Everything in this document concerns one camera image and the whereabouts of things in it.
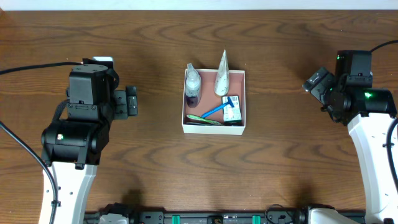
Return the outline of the green white toothbrush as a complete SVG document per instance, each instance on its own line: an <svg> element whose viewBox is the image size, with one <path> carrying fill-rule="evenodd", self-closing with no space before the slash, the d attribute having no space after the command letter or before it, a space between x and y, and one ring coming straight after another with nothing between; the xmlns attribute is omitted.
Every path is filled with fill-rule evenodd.
<svg viewBox="0 0 398 224"><path fill-rule="evenodd" d="M186 117L188 119L187 122L191 121L191 122L196 122L196 123L209 123L209 124L212 124L213 126L222 126L223 125L221 122L202 118L200 116L193 115L193 114L188 114L188 115L186 115Z"/></svg>

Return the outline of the clear spray bottle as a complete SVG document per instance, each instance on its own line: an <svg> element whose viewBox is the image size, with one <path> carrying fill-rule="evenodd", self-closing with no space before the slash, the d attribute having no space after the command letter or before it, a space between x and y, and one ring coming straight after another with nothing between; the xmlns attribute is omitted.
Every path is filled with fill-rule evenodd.
<svg viewBox="0 0 398 224"><path fill-rule="evenodd" d="M191 63L187 64L185 98L190 108L198 106L201 100L201 76Z"/></svg>

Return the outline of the white cosmetic tube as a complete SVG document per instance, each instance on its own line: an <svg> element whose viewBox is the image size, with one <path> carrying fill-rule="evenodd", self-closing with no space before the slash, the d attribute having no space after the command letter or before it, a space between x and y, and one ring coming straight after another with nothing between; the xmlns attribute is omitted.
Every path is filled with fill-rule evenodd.
<svg viewBox="0 0 398 224"><path fill-rule="evenodd" d="M229 90L229 66L228 66L228 58L226 50L224 50L216 75L214 92L218 96L225 96L227 95L228 90Z"/></svg>

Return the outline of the green white soap box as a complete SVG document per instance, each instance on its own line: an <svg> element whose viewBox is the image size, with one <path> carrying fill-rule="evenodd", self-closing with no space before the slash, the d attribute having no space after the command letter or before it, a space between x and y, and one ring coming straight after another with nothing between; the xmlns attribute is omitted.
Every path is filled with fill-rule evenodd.
<svg viewBox="0 0 398 224"><path fill-rule="evenodd" d="M242 114L239 102L239 96L223 96L222 103L227 103L228 99L231 100L231 105L226 105L223 108L223 121L225 125L229 126L241 126L242 125Z"/></svg>

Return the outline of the teal white toothpaste tube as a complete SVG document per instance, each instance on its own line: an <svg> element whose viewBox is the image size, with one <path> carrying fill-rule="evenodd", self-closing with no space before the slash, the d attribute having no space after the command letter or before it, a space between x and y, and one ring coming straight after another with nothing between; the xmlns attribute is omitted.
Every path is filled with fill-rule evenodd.
<svg viewBox="0 0 398 224"><path fill-rule="evenodd" d="M186 125L194 125L194 126L212 126L212 124L209 123L196 123L196 122L186 122Z"/></svg>

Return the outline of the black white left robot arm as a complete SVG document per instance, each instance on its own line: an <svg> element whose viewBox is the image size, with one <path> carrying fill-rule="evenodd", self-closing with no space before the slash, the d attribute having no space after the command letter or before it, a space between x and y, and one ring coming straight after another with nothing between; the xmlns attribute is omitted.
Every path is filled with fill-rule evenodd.
<svg viewBox="0 0 398 224"><path fill-rule="evenodd" d="M44 193L40 223L83 223L101 151L109 142L110 123L92 119L99 105L62 101L41 137Z"/></svg>

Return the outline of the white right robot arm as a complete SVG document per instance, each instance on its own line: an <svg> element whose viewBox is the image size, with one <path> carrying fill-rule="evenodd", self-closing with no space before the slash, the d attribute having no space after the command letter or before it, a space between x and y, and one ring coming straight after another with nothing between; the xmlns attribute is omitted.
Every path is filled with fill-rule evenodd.
<svg viewBox="0 0 398 224"><path fill-rule="evenodd" d="M397 110L387 89L348 86L325 68L304 84L334 123L348 128L361 169L366 223L397 223Z"/></svg>

